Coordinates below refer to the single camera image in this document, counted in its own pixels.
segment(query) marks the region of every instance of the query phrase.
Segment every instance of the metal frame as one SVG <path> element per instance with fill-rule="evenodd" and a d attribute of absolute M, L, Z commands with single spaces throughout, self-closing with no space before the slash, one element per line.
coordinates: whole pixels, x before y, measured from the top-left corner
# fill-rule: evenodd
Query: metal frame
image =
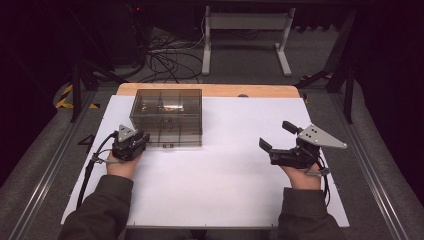
<path fill-rule="evenodd" d="M 211 29 L 258 29 L 258 30 L 283 30 L 279 43 L 275 43 L 275 50 L 280 60 L 284 76 L 291 76 L 291 70 L 284 53 L 290 27 L 293 22 L 295 8 L 288 13 L 258 14 L 258 13 L 215 13 L 210 6 L 205 12 L 205 48 L 203 51 L 202 74 L 208 75 L 211 63 Z"/>
<path fill-rule="evenodd" d="M 21 217 L 15 225 L 15 228 L 8 238 L 9 240 L 25 239 L 31 224 L 50 189 L 50 186 L 53 184 L 57 172 L 59 171 L 60 166 L 65 159 L 65 154 L 68 151 L 72 137 L 74 136 L 82 118 L 84 117 L 84 114 L 89 109 L 95 95 L 96 92 L 89 91 L 84 97 L 81 114 L 75 118 L 74 122 L 69 123 L 68 129 L 66 130 L 59 147 L 57 148 L 49 166 L 41 177 L 40 182 L 36 185 L 36 188 L 31 195 L 31 199 L 26 205 L 25 210 L 23 211 Z"/>
<path fill-rule="evenodd" d="M 408 234 L 406 233 L 394 207 L 393 204 L 386 192 L 386 189 L 383 187 L 377 173 L 374 170 L 374 167 L 371 164 L 371 160 L 368 157 L 361 140 L 358 137 L 358 134 L 355 131 L 355 128 L 350 124 L 344 117 L 343 103 L 337 94 L 330 94 L 330 99 L 333 105 L 336 108 L 337 113 L 339 114 L 342 125 L 345 128 L 348 136 L 352 140 L 353 144 L 351 147 L 354 148 L 354 153 L 358 159 L 359 166 L 362 169 L 365 179 L 368 182 L 368 185 L 371 189 L 372 194 L 374 195 L 375 201 L 380 208 L 380 211 L 383 215 L 384 220 L 386 221 L 387 227 L 389 228 L 390 233 L 392 234 L 393 239 L 409 239 Z"/>

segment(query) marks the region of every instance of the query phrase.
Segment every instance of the person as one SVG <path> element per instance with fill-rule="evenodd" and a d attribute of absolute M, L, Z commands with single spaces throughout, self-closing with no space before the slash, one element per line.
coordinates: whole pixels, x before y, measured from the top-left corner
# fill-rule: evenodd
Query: person
<path fill-rule="evenodd" d="M 109 154 L 109 160 L 116 160 Z M 107 164 L 107 175 L 101 177 L 95 191 L 65 220 L 59 234 L 67 239 L 118 239 L 125 228 L 131 205 L 132 178 L 140 156 L 132 161 Z M 292 188 L 284 189 L 284 200 L 278 218 L 278 240 L 345 239 L 336 220 L 328 214 L 321 178 L 306 175 L 318 171 L 281 167 Z"/>

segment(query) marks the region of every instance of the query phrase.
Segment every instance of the white stand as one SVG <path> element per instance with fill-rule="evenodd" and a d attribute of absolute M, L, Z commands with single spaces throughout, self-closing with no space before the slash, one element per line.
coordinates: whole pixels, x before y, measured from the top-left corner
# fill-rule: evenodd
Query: white stand
<path fill-rule="evenodd" d="M 211 61 L 211 29 L 258 29 L 258 30 L 284 30 L 280 43 L 275 44 L 275 49 L 280 59 L 284 76 L 291 76 L 289 64 L 284 47 L 293 22 L 295 9 L 291 8 L 288 13 L 258 14 L 258 13 L 214 13 L 210 7 L 206 7 L 205 13 L 205 49 L 203 52 L 202 74 L 208 75 Z"/>

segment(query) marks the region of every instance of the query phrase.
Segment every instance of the metal rail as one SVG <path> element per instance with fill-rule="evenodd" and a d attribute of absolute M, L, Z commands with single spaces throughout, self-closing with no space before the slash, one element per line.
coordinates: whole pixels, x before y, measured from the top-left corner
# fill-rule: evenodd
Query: metal rail
<path fill-rule="evenodd" d="M 377 173 L 374 171 L 374 167 L 371 164 L 371 161 L 365 152 L 365 149 L 361 143 L 361 140 L 356 133 L 353 125 L 349 124 L 343 114 L 343 103 L 342 100 L 336 94 L 330 94 L 330 99 L 333 105 L 335 106 L 339 117 L 343 122 L 343 127 L 347 131 L 350 139 L 352 140 L 354 153 L 358 158 L 359 166 L 364 173 L 365 179 L 368 182 L 368 185 L 371 188 L 371 191 L 374 195 L 375 201 L 377 202 L 378 207 L 380 208 L 381 213 L 383 214 L 384 220 L 393 236 L 393 239 L 405 239 L 408 240 L 409 237 L 405 232 L 405 229 L 400 222 L 395 209 L 389 199 L 389 196 L 386 193 L 385 188 L 380 182 L 380 179 L 377 176 Z"/>
<path fill-rule="evenodd" d="M 65 135 L 59 144 L 59 147 L 57 148 L 53 158 L 50 161 L 50 164 L 47 166 L 47 169 L 44 172 L 40 182 L 36 185 L 35 190 L 32 193 L 27 206 L 25 207 L 25 210 L 23 211 L 21 217 L 15 225 L 15 228 L 10 234 L 9 240 L 25 238 L 25 235 L 27 234 L 32 221 L 37 215 L 37 212 L 40 209 L 47 193 L 49 192 L 49 189 L 56 177 L 57 172 L 59 171 L 60 166 L 62 165 L 64 156 L 69 148 L 70 141 L 72 140 L 72 137 L 76 132 L 81 119 L 87 112 L 87 109 L 89 109 L 90 103 L 92 102 L 95 95 L 96 93 L 94 91 L 90 91 L 84 97 L 81 114 L 78 116 L 75 122 L 71 122 L 69 124 Z"/>

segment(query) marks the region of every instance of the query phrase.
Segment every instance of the transparent plastic box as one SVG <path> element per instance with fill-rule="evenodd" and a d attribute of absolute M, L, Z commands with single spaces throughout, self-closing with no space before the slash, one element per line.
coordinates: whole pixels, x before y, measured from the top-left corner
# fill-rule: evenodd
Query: transparent plastic box
<path fill-rule="evenodd" d="M 151 147 L 202 146 L 202 90 L 139 89 L 130 119 Z"/>

